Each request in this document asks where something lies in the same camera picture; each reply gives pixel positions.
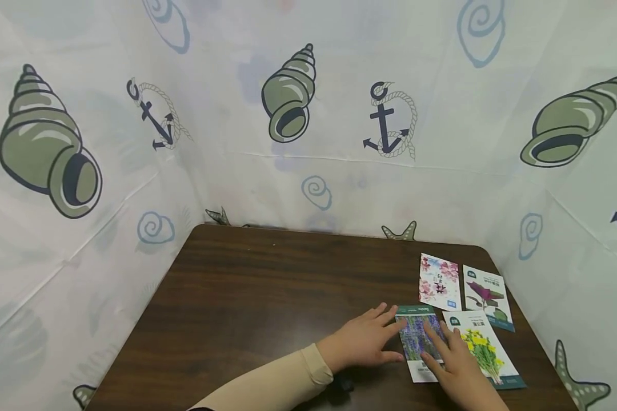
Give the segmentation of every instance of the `fabric backdrop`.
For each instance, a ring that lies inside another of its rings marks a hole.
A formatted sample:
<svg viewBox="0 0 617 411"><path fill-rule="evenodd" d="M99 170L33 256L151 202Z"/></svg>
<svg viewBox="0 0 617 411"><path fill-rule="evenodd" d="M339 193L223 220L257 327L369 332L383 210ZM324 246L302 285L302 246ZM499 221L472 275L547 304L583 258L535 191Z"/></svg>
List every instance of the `fabric backdrop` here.
<svg viewBox="0 0 617 411"><path fill-rule="evenodd" d="M84 408L204 221L481 246L616 411L617 0L0 0L0 410Z"/></svg>

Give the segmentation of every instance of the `green leaf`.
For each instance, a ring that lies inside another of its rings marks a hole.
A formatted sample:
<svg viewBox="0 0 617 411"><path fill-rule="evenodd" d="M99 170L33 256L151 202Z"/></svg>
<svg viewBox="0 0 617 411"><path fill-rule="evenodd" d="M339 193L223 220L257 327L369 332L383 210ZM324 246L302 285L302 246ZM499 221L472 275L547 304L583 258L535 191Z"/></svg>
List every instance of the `green leaf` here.
<svg viewBox="0 0 617 411"><path fill-rule="evenodd" d="M494 317L499 320L507 321L507 314L505 314L502 310L499 310L499 308L494 310Z"/></svg>
<svg viewBox="0 0 617 411"><path fill-rule="evenodd" d="M505 298L505 295L497 293L496 291L491 291L491 298L494 300L502 300Z"/></svg>
<svg viewBox="0 0 617 411"><path fill-rule="evenodd" d="M466 298L472 299L475 302L476 306L482 307L482 303L477 298L471 297L470 295L467 295Z"/></svg>

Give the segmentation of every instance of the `black object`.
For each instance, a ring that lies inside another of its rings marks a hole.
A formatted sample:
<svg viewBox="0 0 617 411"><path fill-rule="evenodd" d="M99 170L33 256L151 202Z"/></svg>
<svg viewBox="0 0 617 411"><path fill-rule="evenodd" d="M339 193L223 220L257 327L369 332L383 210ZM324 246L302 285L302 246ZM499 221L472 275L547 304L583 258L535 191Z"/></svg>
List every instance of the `black object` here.
<svg viewBox="0 0 617 411"><path fill-rule="evenodd" d="M344 393L351 393L354 390L354 383L352 380L340 373L334 376L334 382L332 382L332 384L337 386Z"/></svg>

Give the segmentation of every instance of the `pink flower seed packet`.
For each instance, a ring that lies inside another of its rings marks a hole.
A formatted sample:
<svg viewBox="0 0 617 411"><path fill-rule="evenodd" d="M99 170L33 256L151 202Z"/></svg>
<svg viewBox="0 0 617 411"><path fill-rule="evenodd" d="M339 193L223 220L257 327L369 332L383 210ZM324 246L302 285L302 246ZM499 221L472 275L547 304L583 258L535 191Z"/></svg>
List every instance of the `pink flower seed packet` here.
<svg viewBox="0 0 617 411"><path fill-rule="evenodd" d="M446 311L461 311L459 266L427 254L420 255L418 300Z"/></svg>

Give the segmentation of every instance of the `hand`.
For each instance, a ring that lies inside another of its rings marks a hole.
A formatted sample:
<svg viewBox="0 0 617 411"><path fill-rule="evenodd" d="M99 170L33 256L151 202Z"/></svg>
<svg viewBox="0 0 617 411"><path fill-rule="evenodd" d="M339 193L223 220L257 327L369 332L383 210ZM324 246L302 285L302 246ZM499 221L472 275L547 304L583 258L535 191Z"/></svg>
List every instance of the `hand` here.
<svg viewBox="0 0 617 411"><path fill-rule="evenodd" d="M478 361L468 350L458 328L451 332L446 323L441 321L441 330L450 348L431 329L428 322L423 323L423 328L441 354L446 368L442 368L441 364L425 351L421 352L420 357L453 401L467 411L509 411L494 386L483 375Z"/></svg>
<svg viewBox="0 0 617 411"><path fill-rule="evenodd" d="M395 351L382 351L392 336L407 326L406 320L390 325L398 312L392 306L387 312L386 303L370 308L364 315L349 320L337 332L317 343L318 350L332 373L350 366L379 366L387 362L404 361L404 356Z"/></svg>

